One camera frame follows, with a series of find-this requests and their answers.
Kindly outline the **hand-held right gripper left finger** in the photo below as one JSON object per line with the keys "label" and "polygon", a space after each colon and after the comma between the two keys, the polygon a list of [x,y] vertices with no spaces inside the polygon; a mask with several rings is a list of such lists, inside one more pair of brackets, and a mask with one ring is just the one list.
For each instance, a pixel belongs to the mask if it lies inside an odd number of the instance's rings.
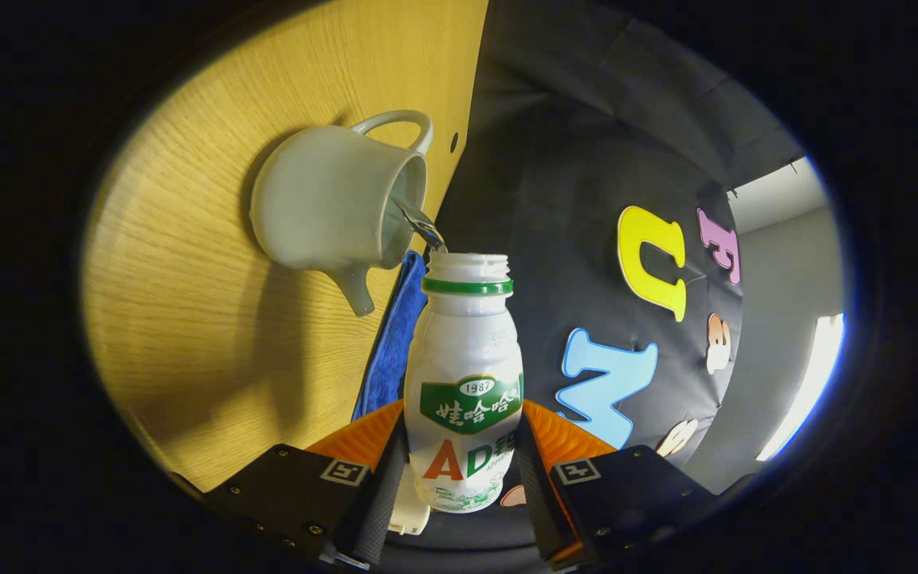
{"label": "hand-held right gripper left finger", "polygon": [[204,501],[307,562],[366,571],[382,555],[406,450],[394,401],[313,446],[271,446]]}

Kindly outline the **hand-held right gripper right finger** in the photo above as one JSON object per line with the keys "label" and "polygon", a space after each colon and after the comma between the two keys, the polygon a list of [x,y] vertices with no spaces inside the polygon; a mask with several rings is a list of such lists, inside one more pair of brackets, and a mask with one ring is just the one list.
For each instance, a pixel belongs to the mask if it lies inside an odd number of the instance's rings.
{"label": "hand-held right gripper right finger", "polygon": [[536,546],[554,571],[640,555],[719,504],[653,448],[615,450],[531,400],[522,404],[516,464]]}

